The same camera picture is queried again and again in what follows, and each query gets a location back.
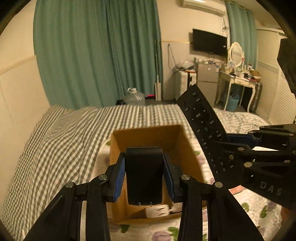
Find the black TV remote control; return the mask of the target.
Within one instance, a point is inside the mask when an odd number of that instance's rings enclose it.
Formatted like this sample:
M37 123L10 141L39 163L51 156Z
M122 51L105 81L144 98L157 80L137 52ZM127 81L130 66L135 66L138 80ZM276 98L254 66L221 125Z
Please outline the black TV remote control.
M197 85L192 85L177 100L202 151L207 159L215 181L223 183L227 189L241 185L243 168L236 163L232 153L226 152L222 143L229 142L229 137Z

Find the black power adapter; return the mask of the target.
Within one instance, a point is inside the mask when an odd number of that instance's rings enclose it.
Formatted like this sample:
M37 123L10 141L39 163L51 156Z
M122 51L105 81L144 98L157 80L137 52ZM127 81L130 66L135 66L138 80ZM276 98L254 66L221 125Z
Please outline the black power adapter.
M162 148L127 148L125 173L128 204L153 206L162 203L164 174Z

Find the white floral quilted blanket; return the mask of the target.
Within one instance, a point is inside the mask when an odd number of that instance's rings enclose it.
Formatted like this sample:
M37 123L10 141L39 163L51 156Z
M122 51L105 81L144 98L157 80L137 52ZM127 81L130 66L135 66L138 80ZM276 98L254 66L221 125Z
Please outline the white floral quilted blanket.
M133 205L160 208L163 185L174 202L182 202L178 240L203 239L203 201L207 203L209 240L263 240L262 226L254 224L227 189L219 183L182 179L162 149L155 147L128 148L106 174L88 183L86 240L111 239L106 205L118 199L124 182Z

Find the dark suitcase beside wardrobe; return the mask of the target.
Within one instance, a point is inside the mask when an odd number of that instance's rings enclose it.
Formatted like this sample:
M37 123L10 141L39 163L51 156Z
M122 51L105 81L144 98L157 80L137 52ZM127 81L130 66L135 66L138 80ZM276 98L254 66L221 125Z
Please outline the dark suitcase beside wardrobe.
M261 93L262 93L262 89L263 89L263 85L260 82L257 82L255 84L255 94L254 97L252 99L249 111L251 113L255 113L260 101L260 97L261 97Z

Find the small white USB charger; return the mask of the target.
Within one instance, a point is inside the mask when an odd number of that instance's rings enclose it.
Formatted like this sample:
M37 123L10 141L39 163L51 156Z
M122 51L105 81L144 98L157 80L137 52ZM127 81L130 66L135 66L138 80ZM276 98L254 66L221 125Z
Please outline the small white USB charger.
M170 212L171 213L179 213L179 212L181 212L182 211L182 205L183 205L182 202L180 202L180 203L172 203Z

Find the blue plastic basket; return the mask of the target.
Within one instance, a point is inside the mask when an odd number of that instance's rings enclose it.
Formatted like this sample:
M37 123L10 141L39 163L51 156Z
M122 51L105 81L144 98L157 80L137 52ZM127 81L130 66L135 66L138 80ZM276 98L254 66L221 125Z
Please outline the blue plastic basket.
M229 96L226 110L227 111L235 111L238 106L238 103L239 103L239 96L238 95Z

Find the large white charger cube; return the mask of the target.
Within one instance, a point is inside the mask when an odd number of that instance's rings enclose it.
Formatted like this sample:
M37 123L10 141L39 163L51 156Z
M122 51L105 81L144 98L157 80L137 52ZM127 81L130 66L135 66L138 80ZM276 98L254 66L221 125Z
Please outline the large white charger cube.
M158 218L168 216L170 214L170 208L167 204L149 206L145 209L146 218Z

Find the white dressing table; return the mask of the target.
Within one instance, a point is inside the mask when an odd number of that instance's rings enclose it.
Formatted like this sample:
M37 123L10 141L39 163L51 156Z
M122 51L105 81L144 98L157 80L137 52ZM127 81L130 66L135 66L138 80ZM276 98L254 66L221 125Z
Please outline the white dressing table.
M218 88L215 104L218 104L220 101L224 101L223 109L226 110L230 99L230 94L233 93L238 94L238 104L241 105L246 89L251 89L251 97L249 98L246 109L246 111L249 113L251 103L255 97L256 82L249 80L247 78L234 76L226 72L220 71L218 77Z

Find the silver mini fridge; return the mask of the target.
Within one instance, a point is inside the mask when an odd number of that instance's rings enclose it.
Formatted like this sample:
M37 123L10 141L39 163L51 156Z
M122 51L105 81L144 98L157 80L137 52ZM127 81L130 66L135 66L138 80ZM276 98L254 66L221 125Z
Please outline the silver mini fridge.
M197 66L197 86L213 107L216 100L219 79L219 67L213 64L199 63Z

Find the oval white vanity mirror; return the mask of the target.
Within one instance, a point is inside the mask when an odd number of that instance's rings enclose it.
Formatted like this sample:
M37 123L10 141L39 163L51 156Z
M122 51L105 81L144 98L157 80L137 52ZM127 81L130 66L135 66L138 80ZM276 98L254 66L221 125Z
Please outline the oval white vanity mirror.
M244 52L238 42L231 44L228 50L228 66L230 68L239 68L244 62Z

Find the white hard-shell suitcase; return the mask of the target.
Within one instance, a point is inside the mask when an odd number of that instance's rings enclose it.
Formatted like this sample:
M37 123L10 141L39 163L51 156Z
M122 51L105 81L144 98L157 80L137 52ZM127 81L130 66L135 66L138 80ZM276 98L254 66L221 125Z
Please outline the white hard-shell suitcase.
M196 72L178 71L175 73L175 100L189 87L196 84Z

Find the narrow green curtain right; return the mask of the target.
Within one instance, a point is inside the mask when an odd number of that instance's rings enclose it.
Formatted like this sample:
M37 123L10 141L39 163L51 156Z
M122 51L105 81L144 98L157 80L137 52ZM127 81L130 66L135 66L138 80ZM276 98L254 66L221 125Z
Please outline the narrow green curtain right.
M231 43L238 42L244 51L244 64L257 67L257 34L253 12L234 1L225 1Z

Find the clear large water jug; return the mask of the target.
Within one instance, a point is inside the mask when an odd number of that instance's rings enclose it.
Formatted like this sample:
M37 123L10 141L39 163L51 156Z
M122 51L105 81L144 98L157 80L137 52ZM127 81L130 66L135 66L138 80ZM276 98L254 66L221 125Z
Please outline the clear large water jug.
M145 105L145 94L139 92L135 87L130 87L127 89L127 94L124 96L123 101L129 105Z

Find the black wall television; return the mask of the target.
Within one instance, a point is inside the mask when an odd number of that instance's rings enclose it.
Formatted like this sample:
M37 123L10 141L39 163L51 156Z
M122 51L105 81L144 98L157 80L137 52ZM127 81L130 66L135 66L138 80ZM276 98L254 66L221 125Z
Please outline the black wall television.
M193 50L227 57L227 37L193 29Z

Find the white wall air conditioner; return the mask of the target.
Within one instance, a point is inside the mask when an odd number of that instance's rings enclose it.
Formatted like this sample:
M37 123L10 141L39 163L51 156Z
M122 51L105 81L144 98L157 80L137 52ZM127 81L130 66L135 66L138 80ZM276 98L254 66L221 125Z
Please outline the white wall air conditioner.
M224 1L211 0L181 0L181 5L184 8L196 9L205 11L218 16L224 16L227 12Z

